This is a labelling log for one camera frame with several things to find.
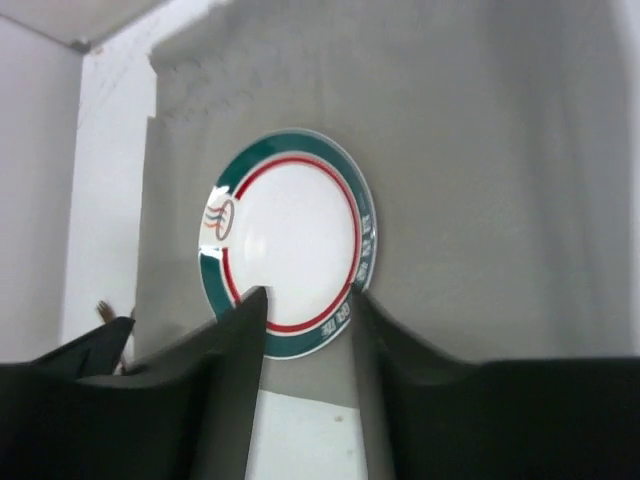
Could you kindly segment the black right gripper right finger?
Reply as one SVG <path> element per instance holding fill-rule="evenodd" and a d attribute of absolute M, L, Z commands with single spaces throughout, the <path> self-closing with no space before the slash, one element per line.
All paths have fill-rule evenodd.
<path fill-rule="evenodd" d="M 352 298 L 371 479 L 635 479 L 639 361 L 456 359 Z"/>

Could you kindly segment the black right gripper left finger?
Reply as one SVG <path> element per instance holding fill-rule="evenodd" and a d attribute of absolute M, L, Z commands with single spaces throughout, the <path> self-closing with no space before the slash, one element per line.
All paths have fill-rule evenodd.
<path fill-rule="evenodd" d="M 243 478 L 267 317 L 267 291 L 256 287 L 124 375 L 4 366 L 2 477 Z"/>

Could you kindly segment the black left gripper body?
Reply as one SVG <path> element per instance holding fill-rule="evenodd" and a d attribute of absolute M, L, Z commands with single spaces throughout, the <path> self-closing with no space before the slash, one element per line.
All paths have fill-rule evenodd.
<path fill-rule="evenodd" d="M 62 378 L 112 375 L 134 324 L 132 318 L 117 317 L 33 360 L 32 365 Z"/>

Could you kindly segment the white plate green rim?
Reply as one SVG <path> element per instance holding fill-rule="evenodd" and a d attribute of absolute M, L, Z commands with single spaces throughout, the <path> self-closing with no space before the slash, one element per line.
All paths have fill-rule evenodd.
<path fill-rule="evenodd" d="M 255 286 L 270 291 L 265 354 L 304 357 L 351 320 L 352 290 L 368 288 L 377 218 L 349 153 L 308 129 L 270 132 L 215 181 L 198 239 L 201 283 L 216 317 Z"/>

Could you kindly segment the grey cloth placemat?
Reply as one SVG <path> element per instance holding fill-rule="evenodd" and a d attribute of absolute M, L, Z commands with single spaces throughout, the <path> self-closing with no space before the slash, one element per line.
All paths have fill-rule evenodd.
<path fill-rule="evenodd" d="M 257 137 L 336 140 L 372 190 L 372 295 L 469 360 L 635 350 L 613 1 L 233 1 L 157 44 L 135 351 L 209 321 L 205 201 Z"/>

